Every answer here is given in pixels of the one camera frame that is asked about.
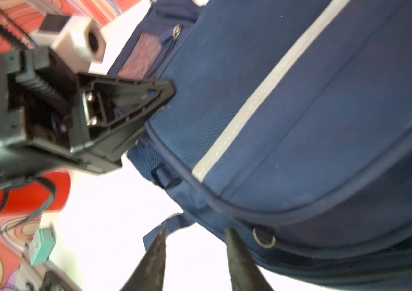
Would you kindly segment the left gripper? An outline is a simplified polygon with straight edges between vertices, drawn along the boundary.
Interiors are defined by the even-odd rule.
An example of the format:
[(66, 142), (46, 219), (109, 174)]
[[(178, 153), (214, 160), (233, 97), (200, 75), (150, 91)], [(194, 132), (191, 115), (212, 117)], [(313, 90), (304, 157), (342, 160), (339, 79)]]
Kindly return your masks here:
[(170, 80), (72, 73), (49, 47), (1, 55), (0, 189), (62, 167), (119, 169), (175, 94)]

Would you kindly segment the navy blue backpack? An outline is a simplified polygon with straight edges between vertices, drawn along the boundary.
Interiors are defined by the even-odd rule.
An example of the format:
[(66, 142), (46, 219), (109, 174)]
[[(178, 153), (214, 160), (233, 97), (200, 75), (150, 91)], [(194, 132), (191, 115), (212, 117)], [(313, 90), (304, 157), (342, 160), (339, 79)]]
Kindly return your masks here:
[(127, 156), (257, 265), (412, 288), (412, 1), (155, 1), (110, 76), (168, 79)]

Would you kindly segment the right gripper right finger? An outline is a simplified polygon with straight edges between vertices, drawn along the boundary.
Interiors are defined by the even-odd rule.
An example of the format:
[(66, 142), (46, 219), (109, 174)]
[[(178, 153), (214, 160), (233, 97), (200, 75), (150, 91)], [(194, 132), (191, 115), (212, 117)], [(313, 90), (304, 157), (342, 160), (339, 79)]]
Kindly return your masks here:
[(232, 290), (273, 291), (234, 229), (225, 230), (225, 243)]

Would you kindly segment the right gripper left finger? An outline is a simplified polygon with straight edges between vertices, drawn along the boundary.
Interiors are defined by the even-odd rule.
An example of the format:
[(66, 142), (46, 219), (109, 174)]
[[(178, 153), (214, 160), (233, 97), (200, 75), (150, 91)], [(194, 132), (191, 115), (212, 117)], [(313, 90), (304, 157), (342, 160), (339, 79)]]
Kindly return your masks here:
[(158, 232), (121, 291), (162, 291), (166, 264), (166, 230)]

